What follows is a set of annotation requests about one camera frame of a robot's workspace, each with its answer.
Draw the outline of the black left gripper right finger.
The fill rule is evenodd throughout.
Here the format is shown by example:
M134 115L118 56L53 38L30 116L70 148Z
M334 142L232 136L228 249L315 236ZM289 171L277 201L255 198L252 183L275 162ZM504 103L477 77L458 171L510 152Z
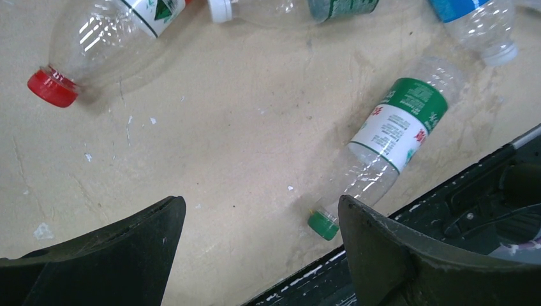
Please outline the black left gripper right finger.
M339 199L339 227L361 305L539 305L540 267L435 240Z

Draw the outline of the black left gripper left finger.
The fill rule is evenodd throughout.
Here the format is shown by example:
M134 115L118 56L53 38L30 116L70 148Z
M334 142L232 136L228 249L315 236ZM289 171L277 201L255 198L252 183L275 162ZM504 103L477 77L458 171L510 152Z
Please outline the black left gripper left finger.
M125 219L1 259L2 305L160 305L186 216L169 196Z

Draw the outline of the green white label bottle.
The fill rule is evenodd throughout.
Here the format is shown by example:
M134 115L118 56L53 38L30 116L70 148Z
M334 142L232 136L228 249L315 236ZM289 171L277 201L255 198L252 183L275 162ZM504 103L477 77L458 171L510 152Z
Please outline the green white label bottle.
M339 231L342 195L375 205L457 103L464 85L464 73L446 59L424 57L411 65L339 151L323 194L309 213L309 228L332 240Z

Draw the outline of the red white label bottle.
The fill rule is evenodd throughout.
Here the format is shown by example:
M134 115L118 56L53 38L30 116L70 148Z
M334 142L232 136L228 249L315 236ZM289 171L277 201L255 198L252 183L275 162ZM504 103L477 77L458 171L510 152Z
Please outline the red white label bottle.
M189 1L69 1L53 28L48 61L28 89L59 108L149 64L161 34Z

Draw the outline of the dark green label bottle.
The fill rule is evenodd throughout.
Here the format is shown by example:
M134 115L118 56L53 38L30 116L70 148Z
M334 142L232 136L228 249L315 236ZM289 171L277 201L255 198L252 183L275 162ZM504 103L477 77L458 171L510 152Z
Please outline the dark green label bottle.
M363 0L210 0L215 24L242 20L264 27L297 28L373 12L378 1Z

